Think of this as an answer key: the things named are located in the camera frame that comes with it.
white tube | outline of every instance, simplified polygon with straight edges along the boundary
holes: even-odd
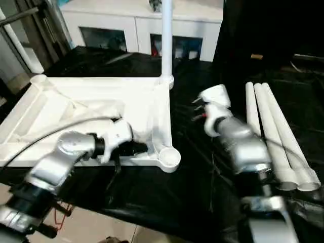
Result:
[[[2,10],[0,8],[0,20],[4,20],[5,18],[6,18],[6,16],[3,14],[3,12],[2,12]],[[18,40],[18,37],[16,36],[16,34],[15,34],[14,30],[12,29],[11,25],[6,24],[4,26],[4,29],[6,30],[8,36],[10,37],[10,39],[12,41],[12,43],[16,47],[17,51],[21,55],[21,58],[24,60],[24,62],[26,63],[26,65],[30,69],[30,71],[33,72],[33,73],[39,73],[38,69],[35,68],[35,66],[31,62],[29,56],[27,55],[25,49],[23,48],[20,41]]]
[[[172,76],[172,0],[162,2],[162,77]]]
[[[252,130],[257,134],[261,135],[259,116],[258,116],[258,108],[257,102],[255,100],[253,83],[248,82],[245,85],[246,91],[246,105],[247,105],[247,122]]]
[[[294,190],[297,188],[297,178],[295,172],[291,169],[285,150],[270,141],[281,144],[281,140],[273,121],[270,109],[267,105],[267,98],[263,92],[261,84],[254,85],[255,95],[257,97],[262,127],[267,140],[268,149],[273,160],[274,172],[280,181],[281,190]]]
[[[155,144],[154,148],[158,153],[158,160],[163,164],[163,171],[173,172],[178,167],[181,154],[174,147],[167,147],[162,144]]]
[[[286,151],[289,163],[296,173],[298,189],[301,191],[313,191],[320,187],[320,181],[316,172],[308,165],[307,160],[291,130],[289,124],[281,111],[270,86],[267,83],[262,85],[266,94],[268,105],[279,132],[284,147],[291,150]]]

black plastic sheet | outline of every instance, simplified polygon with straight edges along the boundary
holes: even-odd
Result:
[[[176,60],[170,92],[174,146],[181,153],[176,172],[156,167],[122,167],[107,188],[113,168],[76,168],[63,199],[79,207],[177,235],[194,242],[237,242],[244,218],[232,182],[230,161],[216,139],[192,122],[191,102],[200,91],[225,84],[232,111],[245,117],[245,83],[268,82],[310,165],[324,182],[324,109],[312,74],[265,70],[250,75],[244,67],[225,68],[198,60]],[[159,76],[160,58],[78,47],[46,71],[48,76]],[[2,108],[2,119],[14,103]],[[19,183],[28,168],[7,168],[0,178]],[[321,242],[322,194],[285,194],[301,242]]]

white cabinet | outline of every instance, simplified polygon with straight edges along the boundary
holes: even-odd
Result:
[[[134,17],[81,12],[63,12],[63,17],[76,46],[108,48],[122,42],[122,50],[138,52]]]
[[[213,61],[220,24],[174,20],[172,27],[173,36],[201,38],[200,60]],[[161,19],[136,18],[136,28],[139,52],[151,54],[152,34],[162,33]]]
[[[177,43],[194,38],[190,43],[198,49],[200,60],[212,61],[223,19],[223,0],[173,2],[174,52]],[[153,12],[149,0],[72,0],[61,10],[76,46],[109,48],[125,42],[122,50],[153,54],[153,39],[162,32],[161,13]],[[105,41],[110,36],[113,43]]]

white plastic tray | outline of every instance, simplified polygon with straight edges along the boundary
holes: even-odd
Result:
[[[0,125],[0,165],[30,141],[78,119],[121,115],[132,126],[148,152],[122,157],[123,166],[158,166],[173,172],[180,153],[172,147],[169,83],[152,78],[46,77],[31,79],[31,87]],[[105,133],[111,122],[91,121],[64,130]],[[50,152],[61,133],[43,139],[22,153],[10,166],[32,167]],[[96,166],[94,159],[78,166]]]

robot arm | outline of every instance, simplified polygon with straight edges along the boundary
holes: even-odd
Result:
[[[78,132],[62,134],[54,150],[39,159],[23,183],[12,191],[9,201],[0,206],[0,241],[11,242],[3,241],[11,235],[12,240],[17,239],[13,242],[24,242],[24,236],[35,230],[55,237],[56,229],[43,224],[43,220],[55,207],[56,198],[74,165],[81,159],[98,156],[101,163],[106,163],[115,148],[132,138],[130,125],[122,119],[101,138]]]
[[[284,199],[272,192],[272,162],[264,141],[233,117],[223,85],[201,92],[199,98],[205,105],[206,134],[219,137],[231,157],[241,208],[247,216],[241,224],[241,241],[297,243]]]

